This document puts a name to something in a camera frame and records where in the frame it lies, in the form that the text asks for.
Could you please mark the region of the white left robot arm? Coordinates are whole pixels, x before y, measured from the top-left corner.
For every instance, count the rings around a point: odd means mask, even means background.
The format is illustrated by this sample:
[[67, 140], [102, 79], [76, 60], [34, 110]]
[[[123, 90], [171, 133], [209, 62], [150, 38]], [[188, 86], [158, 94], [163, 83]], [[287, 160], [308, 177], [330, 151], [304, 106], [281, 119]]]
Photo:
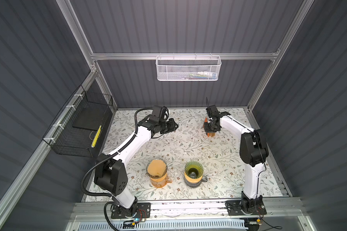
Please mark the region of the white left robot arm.
[[[138, 121], [139, 112], [152, 112]], [[127, 189], [128, 176], [126, 167], [139, 149], [155, 134], [168, 134], [178, 129], [178, 124], [169, 117], [169, 109], [165, 106], [142, 108], [134, 114], [135, 130], [118, 148], [104, 155], [94, 168], [94, 183], [107, 191], [103, 195], [124, 209], [136, 206], [137, 198]]]

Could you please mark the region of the grey glass carafe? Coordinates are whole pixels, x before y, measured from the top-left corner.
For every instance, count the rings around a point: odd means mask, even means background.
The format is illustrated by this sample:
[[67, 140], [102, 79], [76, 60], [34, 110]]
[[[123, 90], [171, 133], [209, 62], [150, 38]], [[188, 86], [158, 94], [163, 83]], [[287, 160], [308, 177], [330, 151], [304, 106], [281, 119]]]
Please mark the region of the grey glass carafe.
[[191, 188], [196, 188], [201, 185], [203, 182], [208, 182], [208, 177], [207, 176], [201, 176], [200, 178], [190, 178], [189, 176], [185, 175], [185, 184], [188, 187]]

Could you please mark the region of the orange coffee filter holder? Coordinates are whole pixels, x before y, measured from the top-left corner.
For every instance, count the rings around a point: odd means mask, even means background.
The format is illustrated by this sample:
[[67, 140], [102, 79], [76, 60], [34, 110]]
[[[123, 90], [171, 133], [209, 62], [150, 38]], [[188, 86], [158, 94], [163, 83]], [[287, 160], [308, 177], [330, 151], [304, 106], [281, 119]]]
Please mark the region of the orange coffee filter holder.
[[[204, 125], [208, 123], [207, 117], [205, 118]], [[216, 135], [215, 132], [206, 132], [207, 137], [214, 137]]]

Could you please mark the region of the black flat box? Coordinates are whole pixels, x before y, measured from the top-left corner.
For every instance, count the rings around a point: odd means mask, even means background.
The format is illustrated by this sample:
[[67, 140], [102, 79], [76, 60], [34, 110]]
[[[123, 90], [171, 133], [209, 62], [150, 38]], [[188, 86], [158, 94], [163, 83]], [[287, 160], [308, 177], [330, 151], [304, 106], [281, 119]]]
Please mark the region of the black flat box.
[[103, 116], [103, 110], [84, 108], [76, 117], [72, 127], [88, 131], [97, 131], [99, 126], [101, 126]]

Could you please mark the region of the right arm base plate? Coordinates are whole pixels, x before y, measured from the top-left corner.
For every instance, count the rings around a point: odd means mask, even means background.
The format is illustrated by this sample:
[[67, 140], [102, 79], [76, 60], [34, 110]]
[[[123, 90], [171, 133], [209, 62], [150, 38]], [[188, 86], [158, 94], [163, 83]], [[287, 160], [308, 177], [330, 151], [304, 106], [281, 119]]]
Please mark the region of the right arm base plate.
[[227, 200], [225, 207], [229, 216], [240, 216], [240, 215], [254, 215], [264, 216], [267, 214], [267, 210], [263, 203], [255, 205], [247, 205], [242, 200]]

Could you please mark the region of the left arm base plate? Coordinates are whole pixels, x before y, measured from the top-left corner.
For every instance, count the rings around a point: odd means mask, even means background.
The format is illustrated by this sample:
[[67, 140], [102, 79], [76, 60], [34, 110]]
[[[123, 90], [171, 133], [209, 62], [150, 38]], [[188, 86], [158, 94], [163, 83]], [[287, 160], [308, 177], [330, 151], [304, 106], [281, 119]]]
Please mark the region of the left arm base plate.
[[110, 209], [112, 219], [123, 219], [123, 218], [149, 218], [151, 211], [151, 203], [138, 202], [133, 204], [129, 209], [122, 206], [113, 205]]

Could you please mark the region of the orange glass carafe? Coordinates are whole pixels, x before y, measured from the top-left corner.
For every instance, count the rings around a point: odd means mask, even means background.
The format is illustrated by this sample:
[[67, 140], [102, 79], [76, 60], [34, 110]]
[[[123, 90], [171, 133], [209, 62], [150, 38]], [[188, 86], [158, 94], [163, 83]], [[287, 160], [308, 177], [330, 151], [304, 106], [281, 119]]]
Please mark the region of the orange glass carafe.
[[167, 173], [164, 174], [163, 176], [161, 176], [160, 178], [152, 178], [152, 177], [150, 177], [151, 185], [156, 187], [156, 188], [162, 188], [166, 184], [172, 183], [172, 182], [173, 181], [171, 180], [171, 178], [168, 176]]

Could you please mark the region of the yellow green striped stick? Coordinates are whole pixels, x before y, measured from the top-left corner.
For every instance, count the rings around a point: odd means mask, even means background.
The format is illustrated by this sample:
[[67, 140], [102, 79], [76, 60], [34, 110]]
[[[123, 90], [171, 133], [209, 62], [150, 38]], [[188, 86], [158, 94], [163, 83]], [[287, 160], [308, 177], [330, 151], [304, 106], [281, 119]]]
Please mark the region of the yellow green striped stick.
[[100, 136], [100, 134], [101, 134], [101, 131], [102, 131], [102, 126], [99, 126], [99, 128], [98, 128], [98, 130], [96, 131], [96, 134], [95, 134], [95, 136], [94, 136], [94, 138], [93, 138], [92, 144], [91, 144], [91, 147], [92, 147], [92, 148], [95, 148], [95, 147], [96, 147], [96, 143], [97, 143], [98, 138], [99, 138], [99, 136]]

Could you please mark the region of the markers in white basket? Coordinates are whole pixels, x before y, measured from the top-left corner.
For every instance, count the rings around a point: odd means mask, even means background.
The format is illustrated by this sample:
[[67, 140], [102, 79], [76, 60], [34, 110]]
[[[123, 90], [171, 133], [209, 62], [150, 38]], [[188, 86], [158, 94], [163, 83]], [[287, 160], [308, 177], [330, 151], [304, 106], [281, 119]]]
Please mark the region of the markers in white basket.
[[218, 76], [216, 72], [197, 72], [197, 73], [185, 73], [181, 76], [181, 79], [184, 80], [218, 80]]

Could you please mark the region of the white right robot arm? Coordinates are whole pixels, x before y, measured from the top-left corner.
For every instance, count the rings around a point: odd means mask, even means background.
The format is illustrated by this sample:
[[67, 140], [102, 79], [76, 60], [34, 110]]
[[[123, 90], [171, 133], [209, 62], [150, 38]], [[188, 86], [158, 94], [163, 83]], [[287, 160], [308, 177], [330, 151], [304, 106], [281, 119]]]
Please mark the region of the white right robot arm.
[[208, 137], [226, 129], [240, 139], [240, 157], [245, 164], [245, 182], [242, 191], [241, 208], [250, 214], [261, 207], [261, 174], [266, 171], [269, 156], [267, 141], [261, 130], [246, 126], [233, 118], [229, 112], [219, 112], [215, 105], [206, 108], [207, 117], [203, 124]]

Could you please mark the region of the green glass dripper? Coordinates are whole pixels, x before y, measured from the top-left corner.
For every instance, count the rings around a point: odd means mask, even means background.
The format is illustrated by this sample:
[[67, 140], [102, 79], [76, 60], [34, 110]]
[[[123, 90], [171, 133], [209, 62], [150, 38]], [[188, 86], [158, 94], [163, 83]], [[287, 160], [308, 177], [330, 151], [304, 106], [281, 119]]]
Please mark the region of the green glass dripper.
[[198, 161], [190, 161], [185, 165], [185, 174], [191, 179], [199, 179], [203, 176], [203, 165]]

